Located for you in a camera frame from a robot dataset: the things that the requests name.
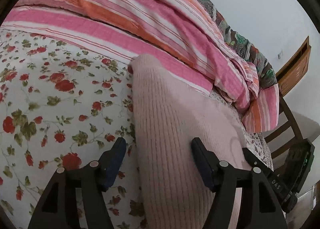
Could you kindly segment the pale pink knit sweater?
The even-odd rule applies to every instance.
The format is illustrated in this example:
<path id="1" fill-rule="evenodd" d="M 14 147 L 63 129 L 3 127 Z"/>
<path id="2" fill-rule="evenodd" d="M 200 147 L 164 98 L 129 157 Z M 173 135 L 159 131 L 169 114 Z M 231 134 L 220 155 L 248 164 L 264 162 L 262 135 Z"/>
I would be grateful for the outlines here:
<path id="1" fill-rule="evenodd" d="M 132 62 L 133 115 L 149 228 L 202 228 L 214 195 L 191 152 L 198 137 L 232 166 L 249 170 L 246 140 L 235 110 L 174 78 L 153 56 Z"/>

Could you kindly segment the floral red rose bedsheet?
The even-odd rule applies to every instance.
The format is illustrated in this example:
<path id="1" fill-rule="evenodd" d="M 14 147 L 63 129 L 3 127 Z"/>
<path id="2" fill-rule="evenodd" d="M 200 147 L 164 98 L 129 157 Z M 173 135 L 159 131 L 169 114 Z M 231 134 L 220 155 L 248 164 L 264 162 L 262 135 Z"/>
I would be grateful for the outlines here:
<path id="1" fill-rule="evenodd" d="M 148 228 L 137 164 L 131 68 L 42 35 L 1 29 L 1 214 L 27 228 L 55 170 L 78 169 L 126 140 L 104 194 L 115 228 Z"/>

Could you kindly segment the dark patterned green blanket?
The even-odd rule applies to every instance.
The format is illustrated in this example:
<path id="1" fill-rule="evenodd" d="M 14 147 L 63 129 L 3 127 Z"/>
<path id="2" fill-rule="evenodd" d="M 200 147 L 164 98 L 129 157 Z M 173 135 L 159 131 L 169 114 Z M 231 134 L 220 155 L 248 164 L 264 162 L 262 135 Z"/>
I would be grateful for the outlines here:
<path id="1" fill-rule="evenodd" d="M 267 58 L 248 39 L 227 24 L 227 21 L 210 0 L 197 1 L 204 7 L 212 20 L 215 21 L 218 29 L 222 33 L 225 43 L 233 49 L 238 56 L 255 65 L 260 88 L 267 89 L 276 85 L 278 83 L 276 74 Z"/>

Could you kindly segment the wooden headboard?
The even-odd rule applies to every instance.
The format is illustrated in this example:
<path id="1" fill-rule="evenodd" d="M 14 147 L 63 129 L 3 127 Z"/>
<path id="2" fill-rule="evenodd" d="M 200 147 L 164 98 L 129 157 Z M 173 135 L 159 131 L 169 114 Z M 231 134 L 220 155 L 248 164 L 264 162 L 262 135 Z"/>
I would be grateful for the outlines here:
<path id="1" fill-rule="evenodd" d="M 277 72 L 276 78 L 282 96 L 287 95 L 307 73 L 311 46 L 307 37 L 289 61 Z"/>

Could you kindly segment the pink orange striped quilt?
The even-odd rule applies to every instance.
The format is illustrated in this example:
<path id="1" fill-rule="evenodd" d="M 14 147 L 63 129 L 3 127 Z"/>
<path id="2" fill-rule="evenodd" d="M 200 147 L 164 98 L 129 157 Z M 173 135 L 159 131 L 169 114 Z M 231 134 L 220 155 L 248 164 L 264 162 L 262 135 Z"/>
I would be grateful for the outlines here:
<path id="1" fill-rule="evenodd" d="M 122 62 L 151 54 L 199 90 L 216 87 L 249 133 L 278 124 L 278 84 L 260 88 L 255 65 L 225 43 L 197 0 L 18 0 L 3 26 L 61 38 Z"/>

